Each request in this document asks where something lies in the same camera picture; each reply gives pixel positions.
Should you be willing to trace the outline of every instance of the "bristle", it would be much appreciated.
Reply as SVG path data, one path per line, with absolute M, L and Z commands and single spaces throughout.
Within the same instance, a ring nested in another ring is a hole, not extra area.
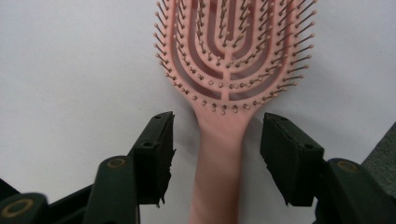
M 303 10 L 300 11 L 299 14 L 297 14 L 297 19 L 300 18 L 300 16 L 307 11 L 310 7 L 312 7 L 312 5 L 314 5 L 318 0 L 312 0 L 311 4 L 309 4 L 306 8 L 304 8 Z
M 315 37 L 315 34 L 311 34 L 311 35 L 309 35 L 308 37 L 306 37 L 306 38 L 300 40 L 299 42 L 297 42 L 297 43 L 295 43 L 295 44 L 293 44 L 293 46 L 294 46 L 294 47 L 297 47 L 299 44 L 301 44 L 301 43 L 307 41 L 307 40 L 310 39 L 310 38 L 314 38 L 314 37 Z
M 294 36 L 297 37 L 299 34 L 301 34 L 302 32 L 306 31 L 309 27 L 314 26 L 315 22 L 311 21 L 311 23 L 309 23 L 307 26 L 305 26 L 304 29 L 302 29 L 301 31 L 299 31 L 297 34 L 295 34 Z
M 160 9 L 161 13 L 163 14 L 163 17 L 168 20 L 168 16 L 165 14 L 165 12 L 163 11 L 163 7 L 161 6 L 160 2 L 157 2 L 157 7 Z
M 290 64 L 291 64 L 291 65 L 294 65 L 295 63 L 299 63 L 299 62 L 301 62 L 301 61 L 303 61 L 303 60 L 307 60 L 307 59 L 311 59 L 311 58 L 312 58 L 312 56 L 311 56 L 310 54 L 308 54 L 308 55 L 306 55 L 305 57 L 303 57 L 303 58 L 301 58 L 301 59 L 299 59 L 299 60 L 291 61 Z
M 298 50 L 298 51 L 292 53 L 292 55 L 293 55 L 293 56 L 296 56 L 297 54 L 299 54 L 299 53 L 301 53 L 301 52 L 304 52 L 304 51 L 306 51 L 306 50 L 308 50 L 308 49 L 312 49 L 313 47 L 314 47 L 314 45 L 310 45 L 310 46 L 308 46 L 308 47 L 306 47 L 306 48 L 304 48 L 304 49 L 300 49 L 300 50 Z
M 308 68 L 308 67 L 309 67 L 309 65 L 306 64 L 306 65 L 298 67 L 298 68 L 290 69 L 290 70 L 287 71 L 287 73 L 289 74 L 289 73 L 292 73 L 292 72 L 295 72 L 295 71 L 298 71 L 298 70 L 302 70 L 302 69 L 305 69 L 305 68 Z
M 296 24 L 296 28 L 298 28 L 303 22 L 307 21 L 309 18 L 311 18 L 312 16 L 316 15 L 318 12 L 316 10 L 313 10 L 311 12 L 311 14 L 309 14 L 307 17 L 305 17 L 304 19 L 302 19 L 299 23 Z

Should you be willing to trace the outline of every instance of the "hairbrush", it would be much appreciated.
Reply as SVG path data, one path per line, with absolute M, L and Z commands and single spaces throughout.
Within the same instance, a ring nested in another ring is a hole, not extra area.
M 316 2 L 157 2 L 156 56 L 201 131 L 191 224 L 238 222 L 244 133 L 262 105 L 304 77 Z

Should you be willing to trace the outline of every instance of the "white background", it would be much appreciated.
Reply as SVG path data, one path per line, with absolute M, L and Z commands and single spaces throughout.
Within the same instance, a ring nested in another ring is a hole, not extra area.
M 300 85 L 266 105 L 244 143 L 242 224 L 312 223 L 284 204 L 259 154 L 264 112 L 362 162 L 396 119 L 396 2 L 318 1 L 313 59 Z M 142 223 L 187 223 L 199 132 L 154 57 L 155 1 L 0 0 L 0 176 L 54 202 L 125 155 L 149 119 L 172 110 L 175 148 L 166 204 Z

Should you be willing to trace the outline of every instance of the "black plastic part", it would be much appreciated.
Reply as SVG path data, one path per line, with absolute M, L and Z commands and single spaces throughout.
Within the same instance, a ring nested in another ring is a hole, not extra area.
M 78 224 L 84 218 L 85 206 L 90 198 L 92 186 L 81 189 L 49 205 L 50 223 Z
M 331 159 L 325 166 L 323 179 L 342 223 L 396 223 L 393 201 L 357 163 Z
M 42 194 L 17 194 L 0 202 L 1 224 L 46 224 L 48 221 L 47 199 Z
M 86 208 L 84 224 L 140 223 L 133 159 L 112 157 L 99 165 Z
M 311 206 L 324 149 L 290 120 L 265 113 L 261 154 L 285 202 Z
M 6 181 L 0 178 L 0 202 L 16 194 L 19 194 L 19 192 L 12 188 Z
M 168 188 L 175 155 L 173 121 L 172 112 L 153 117 L 128 154 L 134 158 L 139 204 L 159 204 Z

